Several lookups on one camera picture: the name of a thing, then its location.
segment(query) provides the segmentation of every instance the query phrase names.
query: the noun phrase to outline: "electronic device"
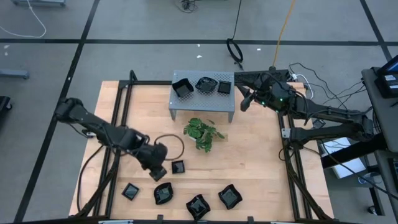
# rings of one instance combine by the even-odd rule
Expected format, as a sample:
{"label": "electronic device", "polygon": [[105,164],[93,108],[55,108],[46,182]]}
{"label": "electronic device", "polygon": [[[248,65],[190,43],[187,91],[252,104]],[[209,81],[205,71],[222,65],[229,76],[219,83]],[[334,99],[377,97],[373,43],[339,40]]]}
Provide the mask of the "electronic device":
{"label": "electronic device", "polygon": [[398,55],[381,68],[372,68],[377,75],[374,81],[383,98],[398,97]]}

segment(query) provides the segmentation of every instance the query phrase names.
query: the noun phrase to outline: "black container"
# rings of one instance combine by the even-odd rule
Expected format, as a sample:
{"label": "black container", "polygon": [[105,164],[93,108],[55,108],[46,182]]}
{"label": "black container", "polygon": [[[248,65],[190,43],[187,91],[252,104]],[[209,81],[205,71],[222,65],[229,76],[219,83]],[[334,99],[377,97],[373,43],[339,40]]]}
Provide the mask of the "black container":
{"label": "black container", "polygon": [[133,198],[137,195],[138,193],[138,187],[132,185],[132,184],[127,184],[126,188],[124,188],[122,195],[128,198],[129,200],[133,200]]}
{"label": "black container", "polygon": [[226,81],[220,81],[217,92],[229,94],[231,92],[231,83]]}
{"label": "black container", "polygon": [[210,206],[202,195],[196,195],[190,202],[188,202],[187,209],[195,221],[198,221],[206,213],[210,212]]}
{"label": "black container", "polygon": [[173,188],[170,182],[160,184],[154,191],[155,203],[163,205],[173,198]]}
{"label": "black container", "polygon": [[173,161],[172,162],[173,174],[181,174],[185,172],[184,161]]}
{"label": "black container", "polygon": [[235,189],[233,184],[229,184],[222,192],[218,192],[218,196],[228,210],[242,201],[241,194]]}
{"label": "black container", "polygon": [[211,93],[217,86],[217,81],[209,78],[209,77],[202,77],[199,79],[198,83],[195,87],[205,93]]}
{"label": "black container", "polygon": [[172,84],[173,90],[176,92],[178,97],[186,96],[188,93],[193,92],[193,86],[189,83],[187,78],[183,78],[180,81]]}

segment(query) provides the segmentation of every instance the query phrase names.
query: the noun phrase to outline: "black floor line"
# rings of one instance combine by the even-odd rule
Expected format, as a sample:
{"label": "black floor line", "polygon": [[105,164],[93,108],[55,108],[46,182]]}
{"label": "black floor line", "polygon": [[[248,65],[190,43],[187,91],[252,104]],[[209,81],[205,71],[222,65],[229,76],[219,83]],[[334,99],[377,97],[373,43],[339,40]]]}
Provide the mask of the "black floor line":
{"label": "black floor line", "polygon": [[[0,39],[5,44],[79,44],[80,39]],[[276,45],[277,40],[235,40],[243,45]],[[226,40],[118,40],[118,39],[86,39],[84,44],[225,44]],[[302,46],[378,46],[378,41],[322,41],[322,40],[282,40],[281,45]],[[385,42],[386,45],[397,46],[398,42]]]}
{"label": "black floor line", "polygon": [[80,39],[0,39],[5,44],[79,44]]}
{"label": "black floor line", "polygon": [[[86,26],[85,26],[85,28],[83,30],[82,35],[81,35],[79,45],[78,45],[78,47],[76,49],[75,56],[73,57],[72,64],[70,65],[69,72],[68,72],[68,75],[66,77],[65,83],[63,84],[62,91],[61,91],[59,99],[66,97],[66,95],[68,93],[70,83],[72,81],[73,75],[75,73],[77,64],[78,64],[79,59],[80,59],[81,51],[83,50],[84,41],[87,38],[88,31],[90,30],[91,23],[93,22],[93,18],[94,18],[94,15],[95,15],[95,12],[97,10],[99,2],[100,2],[100,0],[95,0],[94,3],[93,3],[93,6],[91,7],[90,14],[89,14],[89,16],[87,18]],[[17,223],[22,222],[24,217],[25,217],[25,213],[26,213],[27,207],[29,205],[29,202],[30,202],[30,199],[32,197],[33,191],[35,189],[35,185],[36,185],[37,179],[39,178],[40,171],[42,170],[43,163],[44,163],[45,157],[47,155],[47,151],[49,149],[50,142],[51,142],[51,139],[52,139],[52,136],[54,134],[56,126],[57,126],[57,121],[53,117],[51,122],[50,122],[49,128],[48,128],[47,132],[45,133],[45,137],[44,137],[44,141],[43,141],[42,147],[40,148],[40,152],[39,152],[39,155],[37,156],[37,160],[36,160],[35,166],[33,168],[32,174],[30,175],[30,178],[29,178],[28,184],[26,186],[24,195],[22,196],[22,200],[21,200],[21,202],[19,204],[18,211],[17,211],[17,213],[15,215],[15,218],[14,218],[14,223],[15,222],[17,222]]]}
{"label": "black floor line", "polygon": [[[234,40],[243,45],[276,45],[277,40]],[[225,44],[226,40],[114,40],[88,39],[86,44]],[[378,46],[377,41],[317,41],[317,40],[282,40],[281,45],[307,46]]]}
{"label": "black floor line", "polygon": [[385,43],[386,43],[387,46],[398,46],[398,42],[387,41]]}
{"label": "black floor line", "polygon": [[363,7],[363,10],[365,11],[366,17],[368,18],[369,23],[372,26],[374,35],[376,35],[376,38],[377,38],[377,40],[380,43],[380,47],[381,47],[381,49],[382,49],[382,51],[384,53],[384,56],[386,57],[387,61],[390,61],[392,59],[390,51],[388,51],[387,45],[386,45],[383,37],[381,36],[379,28],[376,25],[376,21],[374,21],[374,19],[373,19],[373,16],[372,16],[372,13],[371,13],[371,11],[370,11],[370,9],[368,7],[368,4],[366,4],[365,0],[360,0],[360,2],[361,2],[361,5]]}

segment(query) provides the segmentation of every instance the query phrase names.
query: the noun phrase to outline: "white cable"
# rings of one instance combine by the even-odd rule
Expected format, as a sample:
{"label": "white cable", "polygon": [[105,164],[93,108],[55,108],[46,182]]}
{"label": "white cable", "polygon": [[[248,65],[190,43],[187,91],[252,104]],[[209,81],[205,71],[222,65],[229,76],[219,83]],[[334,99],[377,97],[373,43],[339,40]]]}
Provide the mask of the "white cable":
{"label": "white cable", "polygon": [[302,75],[302,74],[293,74],[293,76],[296,76],[296,78],[297,78],[297,77],[303,77],[303,78],[305,79],[305,81],[307,82],[307,85],[308,85],[308,87],[309,87],[309,89],[310,89],[310,91],[311,91],[311,98],[310,98],[310,100],[312,100],[312,98],[313,98],[313,91],[312,91],[311,85],[310,85],[310,83],[308,82],[307,78],[305,78],[305,76]]}
{"label": "white cable", "polygon": [[47,29],[45,28],[45,26],[44,26],[44,24],[42,23],[42,21],[40,21],[40,19],[36,16],[36,13],[33,11],[32,6],[30,6],[29,0],[26,0],[26,1],[27,1],[28,5],[29,5],[30,11],[32,11],[33,15],[36,17],[36,19],[38,20],[38,22],[39,22],[39,23],[42,25],[42,27],[44,28],[44,33],[43,33],[42,35],[40,35],[40,36],[37,37],[37,36],[32,36],[32,35],[20,35],[20,34],[15,34],[15,33],[13,33],[13,32],[9,32],[8,30],[6,30],[5,28],[3,28],[3,27],[1,27],[1,26],[0,26],[0,29],[2,29],[4,32],[6,32],[6,33],[8,33],[8,34],[15,35],[15,36],[17,36],[17,37],[42,38],[42,37],[45,35],[45,33],[47,32]]}

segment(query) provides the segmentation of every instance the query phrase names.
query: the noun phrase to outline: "gray carpet floor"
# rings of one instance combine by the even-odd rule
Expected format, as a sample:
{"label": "gray carpet floor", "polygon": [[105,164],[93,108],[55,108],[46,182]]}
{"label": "gray carpet floor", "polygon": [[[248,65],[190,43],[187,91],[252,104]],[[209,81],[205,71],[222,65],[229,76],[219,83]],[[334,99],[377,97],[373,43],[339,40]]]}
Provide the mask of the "gray carpet floor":
{"label": "gray carpet floor", "polygon": [[[34,5],[47,28],[46,39],[80,39],[94,0],[67,0],[66,7]],[[239,0],[198,1],[198,9],[186,14],[173,0],[100,0],[88,39],[116,40],[225,40],[234,32]],[[386,42],[398,41],[397,0],[366,0]],[[237,40],[277,40],[290,1],[243,1]],[[29,9],[0,1],[0,26],[9,31],[40,35],[42,28]],[[12,222],[50,124],[67,77],[77,42],[7,43],[18,38],[0,30],[0,68],[24,69],[30,79],[0,78],[0,95],[14,103],[0,130],[0,223]],[[297,0],[282,40],[346,42],[378,41],[360,0]],[[277,68],[301,62],[317,71],[334,92],[349,88],[361,78],[361,70],[387,62],[382,48],[374,45],[306,44],[280,46]],[[244,69],[267,70],[274,58],[274,44],[241,44]],[[388,47],[392,56],[398,47]],[[299,66],[295,73],[310,83],[323,85]],[[101,82],[127,79],[133,69],[140,80],[171,80],[173,70],[238,72],[225,44],[85,44],[67,96],[83,100],[93,111]],[[314,102],[327,97],[313,87]],[[331,106],[339,106],[331,101]],[[364,91],[346,106],[365,110],[370,106]],[[67,217],[85,148],[85,139],[70,127],[58,124],[34,189],[24,221]],[[368,214],[372,205],[368,189],[353,187],[325,171],[336,218],[346,222],[395,223],[386,195],[381,193],[386,216]]]}

